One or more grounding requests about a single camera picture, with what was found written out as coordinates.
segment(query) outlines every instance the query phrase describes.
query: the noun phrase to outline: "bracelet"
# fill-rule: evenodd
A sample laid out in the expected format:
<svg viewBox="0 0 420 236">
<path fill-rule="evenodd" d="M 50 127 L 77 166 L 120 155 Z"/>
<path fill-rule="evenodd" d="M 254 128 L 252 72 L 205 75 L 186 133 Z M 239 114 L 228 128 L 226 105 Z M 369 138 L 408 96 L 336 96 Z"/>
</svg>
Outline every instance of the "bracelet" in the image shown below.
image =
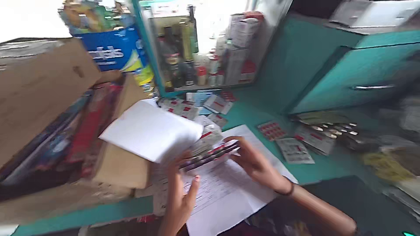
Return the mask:
<svg viewBox="0 0 420 236">
<path fill-rule="evenodd" d="M 289 182 L 290 182 L 290 184 L 291 184 L 291 188 L 290 188 L 290 191 L 289 192 L 287 192 L 287 193 L 280 193 L 280 192 L 277 192 L 277 191 L 275 191 L 276 193 L 278 193 L 278 194 L 280 194 L 280 195 L 283 195 L 283 196 L 290 196 L 292 193 L 293 193 L 293 191 L 294 191 L 294 183 L 289 179 L 289 178 L 287 178 L 287 177 L 285 177 Z"/>
</svg>

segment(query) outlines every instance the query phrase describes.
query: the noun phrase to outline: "red blister pack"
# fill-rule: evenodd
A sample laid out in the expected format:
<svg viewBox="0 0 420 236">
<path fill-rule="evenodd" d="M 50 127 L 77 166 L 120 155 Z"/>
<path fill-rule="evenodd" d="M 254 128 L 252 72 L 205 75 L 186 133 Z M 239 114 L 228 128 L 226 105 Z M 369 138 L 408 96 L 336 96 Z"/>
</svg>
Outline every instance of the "red blister pack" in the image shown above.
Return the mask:
<svg viewBox="0 0 420 236">
<path fill-rule="evenodd" d="M 287 133 L 275 121 L 269 121 L 257 126 L 264 137 L 270 141 L 283 138 Z"/>
</svg>

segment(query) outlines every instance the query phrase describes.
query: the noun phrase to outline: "person's left hand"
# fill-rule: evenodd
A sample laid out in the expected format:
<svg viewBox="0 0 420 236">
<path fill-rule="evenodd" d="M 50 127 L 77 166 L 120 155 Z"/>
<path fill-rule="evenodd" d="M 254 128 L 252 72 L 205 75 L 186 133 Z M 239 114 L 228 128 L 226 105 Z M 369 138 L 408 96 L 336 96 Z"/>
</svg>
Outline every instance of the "person's left hand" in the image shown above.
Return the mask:
<svg viewBox="0 0 420 236">
<path fill-rule="evenodd" d="M 179 172 L 179 165 L 192 157 L 191 151 L 185 151 L 168 168 L 168 203 L 166 214 L 159 229 L 159 236 L 174 236 L 191 216 L 195 206 L 195 197 L 200 186 L 200 176 L 195 176 L 188 194 L 184 192 L 184 182 Z"/>
</svg>

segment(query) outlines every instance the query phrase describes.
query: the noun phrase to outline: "cabinet door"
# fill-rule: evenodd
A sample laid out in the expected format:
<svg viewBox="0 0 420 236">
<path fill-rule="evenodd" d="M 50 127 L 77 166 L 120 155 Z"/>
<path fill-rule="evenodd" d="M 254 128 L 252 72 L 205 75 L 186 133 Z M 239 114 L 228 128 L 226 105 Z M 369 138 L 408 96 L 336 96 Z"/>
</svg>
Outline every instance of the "cabinet door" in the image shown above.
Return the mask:
<svg viewBox="0 0 420 236">
<path fill-rule="evenodd" d="M 386 99 L 420 76 L 420 43 L 353 49 L 308 88 L 291 113 L 328 110 Z"/>
</svg>

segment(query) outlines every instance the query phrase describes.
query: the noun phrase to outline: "metal handle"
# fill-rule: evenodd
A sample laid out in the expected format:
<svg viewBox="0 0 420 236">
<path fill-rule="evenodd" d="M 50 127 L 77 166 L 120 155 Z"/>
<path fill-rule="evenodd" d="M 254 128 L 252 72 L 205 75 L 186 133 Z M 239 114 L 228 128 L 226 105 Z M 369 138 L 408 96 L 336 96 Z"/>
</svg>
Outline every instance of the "metal handle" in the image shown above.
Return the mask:
<svg viewBox="0 0 420 236">
<path fill-rule="evenodd" d="M 394 88 L 394 84 L 388 84 L 388 85 L 376 85 L 376 86 L 354 86 L 352 89 L 354 90 L 370 90 L 370 89 L 388 89 L 388 88 Z"/>
</svg>

